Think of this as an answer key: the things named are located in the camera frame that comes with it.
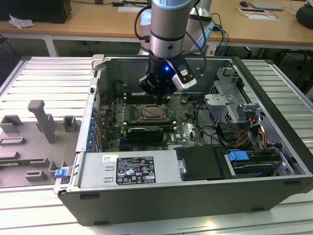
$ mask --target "metal table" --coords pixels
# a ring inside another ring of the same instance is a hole
[[[16,114],[23,121],[33,116],[22,107],[41,98],[55,119],[70,113],[81,119],[93,74],[91,58],[33,57],[19,62],[0,89],[0,118]],[[278,109],[312,151],[312,103],[273,64],[244,60]],[[254,98],[248,93],[251,101]],[[133,224],[83,227],[61,203],[53,186],[0,189],[2,235],[72,233],[85,235],[163,234],[302,234],[313,233],[313,191],[297,194],[270,211],[226,214]]]

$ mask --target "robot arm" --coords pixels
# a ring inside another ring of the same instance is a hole
[[[201,76],[182,54],[190,10],[195,0],[153,0],[148,71],[139,86],[158,100],[194,86]]]

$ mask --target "wooden desk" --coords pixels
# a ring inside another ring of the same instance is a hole
[[[304,4],[289,0],[262,1],[276,2],[295,10]],[[241,7],[239,2],[240,0],[213,0],[210,9],[211,13],[220,14],[223,28],[229,34],[229,46],[313,49],[313,30],[302,26],[295,16],[285,11],[274,11],[279,21],[251,20],[235,10]],[[65,24],[35,22],[35,27],[18,29],[8,22],[0,22],[0,33],[11,38],[43,39],[51,56],[57,56],[53,40],[138,42],[133,31],[137,13],[118,12],[118,8],[111,5],[72,2],[71,6],[72,12]],[[216,15],[213,19],[219,23]],[[221,39],[220,32],[212,32],[210,46],[216,47]]]
[[[276,2],[283,7],[290,7],[298,10],[303,6],[303,2],[289,0],[262,0]],[[301,46],[313,48],[313,30],[301,25],[295,16],[286,11],[270,11],[275,13],[279,21],[251,20],[241,16],[236,8],[241,7],[239,0],[213,0],[210,11],[219,13],[222,19],[223,29],[229,34],[230,45],[246,43],[256,45],[256,47],[294,47],[300,49]],[[285,9],[292,14],[296,11]],[[216,15],[213,16],[215,23],[219,23]]]

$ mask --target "paper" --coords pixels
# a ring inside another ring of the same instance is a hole
[[[263,20],[263,21],[279,21],[277,17],[275,16],[269,16],[269,15],[247,15],[249,19],[251,20]]]
[[[22,27],[32,27],[35,26],[32,20],[20,20],[10,15],[9,23],[16,28],[21,29]]]
[[[118,8],[119,12],[139,12],[143,7],[129,7],[129,6],[120,6]]]

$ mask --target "motherboard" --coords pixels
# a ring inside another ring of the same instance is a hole
[[[100,107],[104,151],[204,146],[196,124],[199,102],[187,94],[168,96],[162,105],[156,105],[151,96],[105,98]]]

